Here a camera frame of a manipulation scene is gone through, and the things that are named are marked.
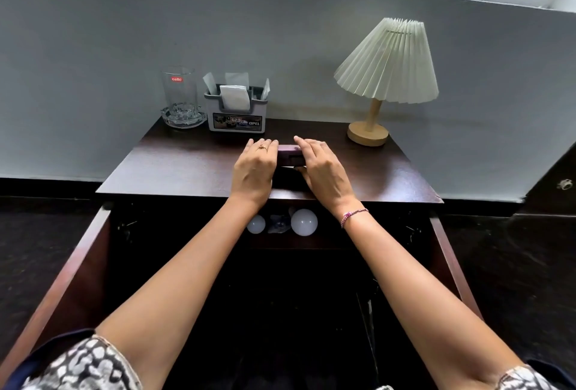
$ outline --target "gray wall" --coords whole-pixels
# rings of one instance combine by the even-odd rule
[[[519,200],[576,140],[572,13],[467,0],[0,0],[0,176],[104,179],[158,117],[168,64],[199,79],[270,77],[270,117],[362,118],[369,102],[332,74],[382,17],[426,23],[440,96],[381,115],[443,197]]]

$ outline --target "braided bracelet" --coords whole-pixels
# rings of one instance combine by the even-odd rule
[[[356,211],[349,211],[349,212],[345,213],[344,217],[342,217],[342,222],[340,222],[340,227],[341,228],[344,227],[344,223],[348,220],[349,217],[351,217],[357,213],[361,213],[363,211],[368,212],[368,209],[367,208],[361,208],[361,209],[356,210]]]

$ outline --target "table lamp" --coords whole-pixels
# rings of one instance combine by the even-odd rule
[[[421,103],[438,97],[424,23],[415,20],[383,19],[334,78],[343,89],[372,99],[366,120],[348,127],[348,137],[364,146],[382,146],[388,138],[376,123],[383,100]]]

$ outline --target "white tissue paper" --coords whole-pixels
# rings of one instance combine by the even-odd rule
[[[218,88],[216,87],[216,81],[214,81],[214,75],[212,75],[212,72],[206,73],[202,79],[204,79],[206,87],[208,87],[208,92],[211,95],[217,95]]]
[[[250,109],[248,91],[243,85],[221,85],[220,93],[224,108],[227,110],[247,111]]]
[[[266,83],[264,84],[264,90],[262,92],[262,96],[260,97],[261,100],[266,100],[268,97],[268,93],[270,93],[270,80],[266,78]]]
[[[243,85],[246,89],[250,88],[248,72],[243,73],[226,73],[224,74],[227,85]]]

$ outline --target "wooden lamp base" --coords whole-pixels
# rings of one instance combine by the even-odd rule
[[[365,121],[352,122],[348,126],[348,138],[363,146],[382,146],[388,138],[388,131],[376,123],[381,100],[372,99],[370,111]]]

